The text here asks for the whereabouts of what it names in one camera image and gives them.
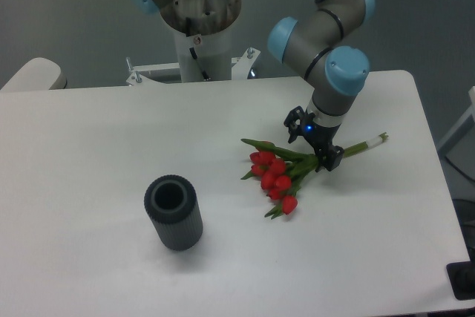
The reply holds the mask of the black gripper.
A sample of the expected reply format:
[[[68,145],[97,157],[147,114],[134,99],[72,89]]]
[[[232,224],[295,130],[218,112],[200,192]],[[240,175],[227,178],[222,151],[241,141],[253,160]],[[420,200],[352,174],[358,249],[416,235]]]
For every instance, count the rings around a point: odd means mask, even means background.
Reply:
[[[312,146],[318,158],[316,172],[322,169],[332,171],[340,165],[344,149],[333,144],[333,138],[340,125],[331,127],[319,125],[314,114],[307,114],[301,106],[297,106],[287,114],[284,126],[289,134],[288,143],[303,137]]]

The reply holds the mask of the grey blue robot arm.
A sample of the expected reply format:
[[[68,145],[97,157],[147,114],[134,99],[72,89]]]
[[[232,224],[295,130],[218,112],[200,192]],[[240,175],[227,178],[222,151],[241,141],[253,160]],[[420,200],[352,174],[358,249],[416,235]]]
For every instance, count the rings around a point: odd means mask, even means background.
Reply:
[[[159,13],[174,34],[183,82],[229,80],[232,77],[230,30],[241,0],[132,0],[144,13]],[[370,72],[366,55],[343,46],[342,39],[373,14],[375,0],[314,0],[317,10],[304,21],[280,20],[267,47],[280,62],[313,88],[306,108],[289,112],[289,137],[303,137],[321,168],[335,169],[344,150],[333,137]]]

